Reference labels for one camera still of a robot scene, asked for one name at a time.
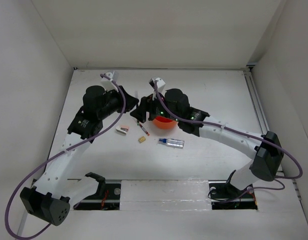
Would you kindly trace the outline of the green pen refill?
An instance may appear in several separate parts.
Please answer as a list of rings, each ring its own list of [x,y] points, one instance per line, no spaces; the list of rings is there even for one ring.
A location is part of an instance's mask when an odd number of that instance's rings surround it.
[[[136,90],[135,91],[135,98],[137,98],[138,99],[138,103],[136,104],[136,108],[138,108],[139,107],[139,98],[138,98],[138,91]]]

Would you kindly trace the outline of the red pen refill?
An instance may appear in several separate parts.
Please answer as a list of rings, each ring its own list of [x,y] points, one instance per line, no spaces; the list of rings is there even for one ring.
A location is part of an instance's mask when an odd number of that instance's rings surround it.
[[[147,136],[150,135],[149,132],[143,127],[143,125],[142,125],[140,122],[138,123],[138,126],[141,128],[141,130],[142,130]]]

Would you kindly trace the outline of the white pink stapler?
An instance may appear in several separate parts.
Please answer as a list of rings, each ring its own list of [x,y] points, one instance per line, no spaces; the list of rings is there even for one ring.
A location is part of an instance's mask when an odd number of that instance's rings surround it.
[[[116,132],[124,136],[129,132],[129,129],[130,129],[129,126],[127,125],[116,126]]]

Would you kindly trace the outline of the yellow deli eraser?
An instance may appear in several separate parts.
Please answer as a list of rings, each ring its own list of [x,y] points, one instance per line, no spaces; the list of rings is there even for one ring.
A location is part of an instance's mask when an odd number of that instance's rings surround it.
[[[146,140],[146,138],[145,138],[144,136],[142,136],[142,137],[140,137],[140,138],[138,139],[138,142],[139,142],[139,143],[143,143],[145,140]]]

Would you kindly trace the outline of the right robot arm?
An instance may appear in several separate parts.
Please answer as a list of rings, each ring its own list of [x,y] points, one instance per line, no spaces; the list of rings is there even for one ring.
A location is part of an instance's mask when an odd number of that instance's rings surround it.
[[[130,115],[141,123],[157,117],[176,121],[188,134],[217,141],[249,157],[251,161],[234,170],[221,187],[231,197],[238,196],[258,180],[272,182],[277,179],[284,153],[275,133],[255,134],[230,128],[209,113],[191,107],[188,96],[177,88],[167,90],[164,95],[156,91],[141,98]]]

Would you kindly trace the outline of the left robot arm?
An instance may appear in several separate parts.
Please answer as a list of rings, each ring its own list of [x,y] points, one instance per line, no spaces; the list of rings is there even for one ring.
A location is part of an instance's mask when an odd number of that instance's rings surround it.
[[[63,154],[46,167],[31,188],[25,187],[20,198],[27,212],[52,225],[60,225],[70,208],[86,197],[100,198],[105,193],[105,178],[89,172],[68,186],[68,178],[82,154],[102,130],[103,120],[111,114],[129,112],[138,103],[123,87],[105,90],[99,85],[86,89],[83,105],[67,130],[61,147]]]

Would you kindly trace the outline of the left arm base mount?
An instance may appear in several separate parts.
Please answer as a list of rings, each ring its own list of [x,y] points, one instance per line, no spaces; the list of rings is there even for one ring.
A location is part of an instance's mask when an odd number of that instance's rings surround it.
[[[120,209],[121,180],[106,180],[104,177],[87,173],[88,178],[94,179],[98,183],[96,192],[87,196],[73,206],[78,211],[118,211]]]

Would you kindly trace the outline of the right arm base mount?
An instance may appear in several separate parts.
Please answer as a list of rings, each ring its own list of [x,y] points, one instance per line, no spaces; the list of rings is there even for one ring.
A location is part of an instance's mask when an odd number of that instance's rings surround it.
[[[233,171],[226,181],[212,180],[209,183],[207,197],[211,200],[212,210],[258,210],[253,186],[250,184],[243,190],[232,186],[230,181]]]

